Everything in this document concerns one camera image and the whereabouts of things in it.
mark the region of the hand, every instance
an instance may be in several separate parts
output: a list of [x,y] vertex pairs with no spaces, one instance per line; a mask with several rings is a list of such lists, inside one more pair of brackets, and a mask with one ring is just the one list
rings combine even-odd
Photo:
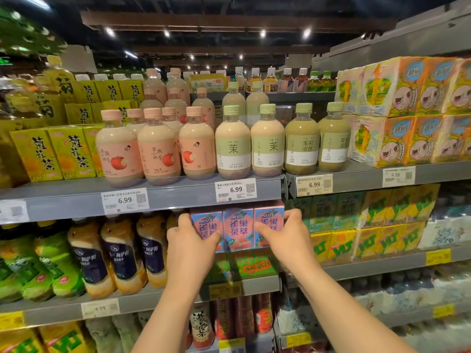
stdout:
[[315,259],[309,229],[302,222],[299,209],[285,212],[286,223],[281,231],[255,222],[255,230],[270,244],[273,254],[297,279],[307,268],[320,267]]
[[194,295],[194,300],[214,262],[221,235],[219,231],[215,231],[209,238],[201,239],[193,227],[190,215],[181,214],[178,227],[170,228],[167,232],[167,286],[182,287],[182,290]]

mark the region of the price label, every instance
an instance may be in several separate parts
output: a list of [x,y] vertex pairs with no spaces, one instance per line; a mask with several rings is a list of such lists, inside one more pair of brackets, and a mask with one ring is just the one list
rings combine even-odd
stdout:
[[451,262],[451,249],[427,251],[425,265],[439,265]]
[[257,197],[255,178],[245,178],[237,181],[220,181],[214,183],[217,202],[238,201]]
[[446,304],[445,306],[437,306],[433,308],[433,318],[442,318],[455,315],[455,305]]
[[117,298],[84,302],[81,304],[81,308],[84,320],[89,318],[119,315],[121,313]]
[[240,281],[209,286],[209,299],[211,301],[239,296],[242,296],[242,283]]
[[415,184],[415,166],[383,169],[383,187]]
[[28,208],[24,200],[0,201],[0,225],[29,222]]
[[0,314],[0,332],[24,328],[25,326],[23,311]]
[[133,188],[103,192],[101,194],[105,214],[121,214],[149,209],[147,188]]
[[287,348],[298,347],[300,345],[305,345],[305,344],[310,344],[310,343],[311,343],[311,335],[309,334],[309,332],[286,336]]
[[245,353],[245,338],[227,339],[219,341],[220,353]]
[[297,177],[296,192],[298,197],[332,193],[333,175]]

